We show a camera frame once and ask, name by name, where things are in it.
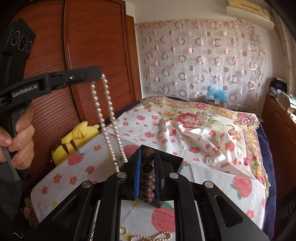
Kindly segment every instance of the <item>yellow plush toy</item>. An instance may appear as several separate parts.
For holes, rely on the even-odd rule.
[[[99,134],[99,125],[87,126],[87,121],[78,124],[52,150],[52,160],[56,165],[71,156],[80,147]]]

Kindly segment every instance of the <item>bed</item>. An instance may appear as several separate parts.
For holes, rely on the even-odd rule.
[[[275,178],[267,138],[254,114],[204,103],[153,96],[116,114],[127,157],[141,145],[184,158],[181,174],[190,181],[214,182],[269,238],[275,218]],[[115,147],[112,127],[108,133]],[[97,183],[115,171],[103,135],[98,135],[54,168],[31,192],[41,222],[81,182]],[[160,209],[136,201],[122,202],[121,240],[172,232],[173,202]]]

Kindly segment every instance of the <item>bedsheet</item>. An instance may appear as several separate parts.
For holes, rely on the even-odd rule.
[[[154,96],[143,99],[116,121],[127,156],[145,144],[183,157],[182,175],[196,183],[214,182],[262,228],[270,184],[254,114]],[[110,126],[108,132],[116,146]],[[38,220],[43,220],[82,181],[104,181],[112,173],[110,153],[103,135],[98,135],[33,188],[31,201]],[[156,209],[141,200],[125,201],[121,226],[128,231],[121,240],[163,231],[172,232],[174,240],[173,202]]]

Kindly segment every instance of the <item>finger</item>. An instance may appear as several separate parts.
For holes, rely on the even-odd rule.
[[[10,135],[2,127],[0,127],[0,146],[9,147],[12,139]]]
[[[20,151],[18,151],[11,160],[11,165],[14,168],[18,168],[22,163],[24,163],[30,155],[34,152],[34,143],[33,139]]]
[[[33,158],[34,158],[34,149],[32,150],[30,156],[22,164],[20,164],[17,167],[17,169],[18,170],[24,170],[24,169],[27,169],[28,167],[30,167]]]
[[[28,126],[31,124],[32,119],[33,119],[34,111],[31,106],[28,106],[25,109],[24,114],[20,116],[20,118],[17,120],[15,124],[15,131],[16,132],[21,132],[28,128]]]
[[[3,162],[6,162],[6,158],[4,156],[2,148],[0,147],[0,163],[3,163]]]
[[[32,139],[35,129],[29,125],[24,131],[19,132],[16,137],[12,139],[11,146],[8,148],[10,152],[22,150]]]

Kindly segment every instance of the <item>black camera module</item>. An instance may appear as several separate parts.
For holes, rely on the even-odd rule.
[[[32,48],[32,41],[29,41],[28,44],[27,44],[27,47],[26,47],[27,53],[30,52],[31,48]]]
[[[23,35],[21,38],[20,38],[20,43],[19,43],[19,50],[20,51],[23,51],[25,46],[26,46],[26,43],[27,43],[27,40],[28,40],[28,37]]]
[[[13,45],[13,46],[16,45],[19,38],[20,38],[20,32],[16,31],[11,38],[11,45]]]

